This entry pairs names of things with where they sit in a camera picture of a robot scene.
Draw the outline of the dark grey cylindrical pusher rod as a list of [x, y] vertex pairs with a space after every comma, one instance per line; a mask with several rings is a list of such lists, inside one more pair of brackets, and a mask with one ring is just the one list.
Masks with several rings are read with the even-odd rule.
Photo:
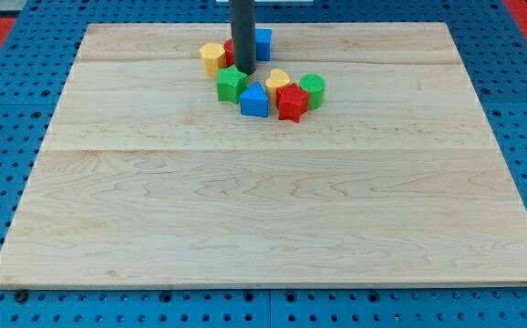
[[229, 7], [234, 63], [251, 75], [256, 70], [255, 1], [230, 0]]

